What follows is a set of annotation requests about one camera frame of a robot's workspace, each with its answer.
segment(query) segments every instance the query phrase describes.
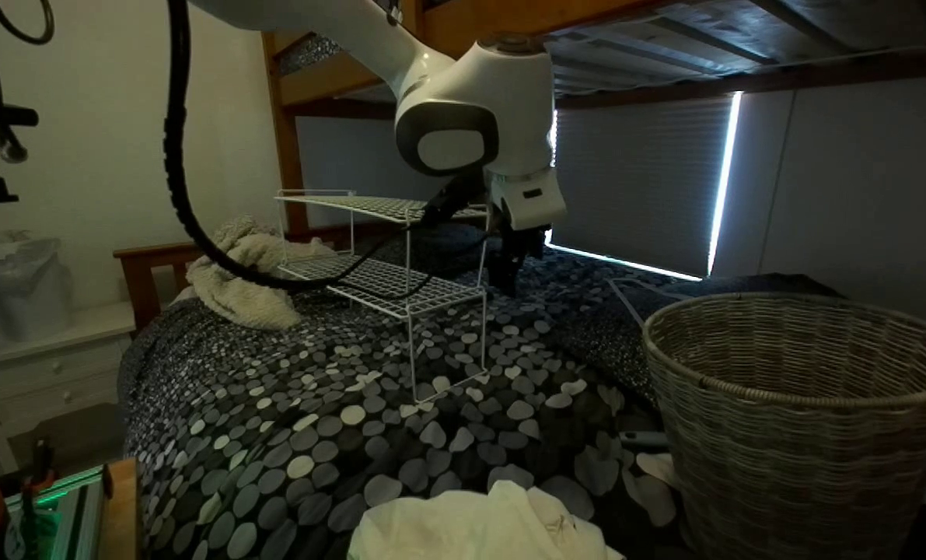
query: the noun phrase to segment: woven laundry basket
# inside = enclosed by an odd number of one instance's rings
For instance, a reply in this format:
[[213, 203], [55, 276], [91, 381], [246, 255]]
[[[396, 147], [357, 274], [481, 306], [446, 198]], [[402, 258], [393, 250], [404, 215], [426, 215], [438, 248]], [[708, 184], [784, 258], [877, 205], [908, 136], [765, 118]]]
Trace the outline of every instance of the woven laundry basket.
[[643, 336], [705, 557], [897, 557], [926, 486], [924, 321], [723, 294], [659, 310]]

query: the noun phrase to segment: polka dot bedspread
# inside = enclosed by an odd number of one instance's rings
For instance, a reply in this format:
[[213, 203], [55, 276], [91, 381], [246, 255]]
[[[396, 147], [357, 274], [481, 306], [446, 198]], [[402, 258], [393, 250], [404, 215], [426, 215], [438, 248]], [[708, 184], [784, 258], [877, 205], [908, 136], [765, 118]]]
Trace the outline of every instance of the polka dot bedspread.
[[[669, 455], [618, 437], [658, 429], [651, 408], [553, 332], [627, 276], [668, 283], [555, 251], [528, 262], [519, 297], [488, 303], [487, 372], [420, 405], [402, 322], [324, 294], [296, 298], [302, 323], [281, 332], [175, 304], [119, 383], [146, 557], [345, 558], [369, 507], [508, 479], [557, 496], [628, 558], [696, 558]], [[475, 302], [416, 323], [421, 397], [480, 372], [478, 319]]]

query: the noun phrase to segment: white wire rack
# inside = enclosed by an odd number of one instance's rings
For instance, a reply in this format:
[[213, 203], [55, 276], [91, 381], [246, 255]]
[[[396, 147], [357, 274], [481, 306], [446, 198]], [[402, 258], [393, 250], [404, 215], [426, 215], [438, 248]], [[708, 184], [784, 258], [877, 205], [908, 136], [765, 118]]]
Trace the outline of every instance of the white wire rack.
[[[327, 194], [311, 194], [311, 192], [327, 192]], [[332, 208], [349, 210], [349, 237], [350, 249], [335, 255], [314, 257], [309, 259], [289, 260], [279, 269], [286, 274], [302, 280], [318, 280], [334, 277], [348, 269], [360, 257], [355, 251], [355, 214], [366, 214], [378, 219], [385, 219], [409, 226], [421, 219], [426, 203], [423, 201], [408, 201], [403, 198], [379, 198], [379, 196], [356, 196], [354, 191], [279, 191], [275, 198], [286, 203], [304, 203], [304, 205], [322, 205]], [[487, 229], [490, 228], [490, 213], [485, 206], [470, 206], [457, 212], [454, 219], [466, 217], [484, 217], [487, 220]], [[398, 266], [388, 262], [366, 259], [349, 276], [341, 280], [341, 284], [328, 286], [328, 290], [335, 294], [349, 298], [353, 302], [373, 308], [381, 313], [405, 321], [407, 324], [408, 344], [411, 358], [411, 387], [415, 403], [433, 400], [442, 393], [433, 394], [424, 400], [418, 398], [416, 358], [422, 354], [424, 348], [417, 348], [414, 343], [414, 323], [416, 316], [441, 309], [459, 305], [473, 300], [483, 300], [483, 315], [481, 315], [480, 333], [480, 372], [465, 376], [450, 387], [469, 382], [475, 376], [487, 372], [487, 290], [483, 287], [484, 259], [487, 257], [487, 241], [480, 249], [480, 270], [477, 273], [477, 282], [466, 286], [458, 282], [431, 277], [430, 280], [417, 293], [406, 298], [396, 298], [397, 295], [410, 291], [419, 283], [428, 279], [428, 274], [411, 269], [411, 231], [405, 233], [405, 263]]]

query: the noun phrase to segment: white robotic arm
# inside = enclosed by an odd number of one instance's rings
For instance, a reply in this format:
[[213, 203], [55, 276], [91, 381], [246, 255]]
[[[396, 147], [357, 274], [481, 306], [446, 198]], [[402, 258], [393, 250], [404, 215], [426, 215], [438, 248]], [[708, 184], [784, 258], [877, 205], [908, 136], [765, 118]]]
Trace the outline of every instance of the white robotic arm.
[[311, 29], [344, 47], [397, 96], [402, 157], [430, 175], [483, 167], [512, 230], [566, 212], [550, 166], [552, 64], [524, 36], [481, 39], [460, 60], [430, 49], [373, 0], [190, 0], [243, 29]]

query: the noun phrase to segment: bed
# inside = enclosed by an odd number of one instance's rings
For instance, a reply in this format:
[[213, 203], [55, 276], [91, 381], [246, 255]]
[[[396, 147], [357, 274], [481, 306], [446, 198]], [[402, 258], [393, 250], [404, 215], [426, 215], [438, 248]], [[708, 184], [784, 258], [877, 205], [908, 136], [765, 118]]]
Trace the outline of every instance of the bed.
[[[430, 247], [473, 234], [440, 231]], [[125, 270], [149, 274], [197, 256], [189, 245], [121, 252]], [[348, 301], [299, 295], [303, 322], [275, 332], [178, 302], [139, 325], [119, 380], [143, 550], [345, 558], [370, 506], [508, 479], [559, 497], [629, 558], [696, 558], [663, 450], [618, 439], [659, 429], [659, 416], [634, 385], [645, 367], [628, 338], [638, 326], [625, 330], [631, 319], [613, 287], [648, 314], [701, 284], [547, 249], [522, 270], [519, 297], [491, 294], [487, 375], [427, 405], [411, 396], [402, 326]], [[765, 288], [830, 293], [800, 277], [715, 284]], [[422, 397], [475, 366], [477, 311], [462, 305], [416, 326]], [[926, 559], [926, 506], [904, 557]]]
[[[391, 0], [376, 0], [389, 7]], [[721, 96], [926, 75], [926, 0], [399, 0], [403, 25], [459, 57], [480, 37], [540, 37], [556, 107]], [[293, 117], [393, 118], [392, 93], [307, 30], [264, 34], [284, 188], [302, 188]], [[306, 231], [300, 205], [292, 233]]]

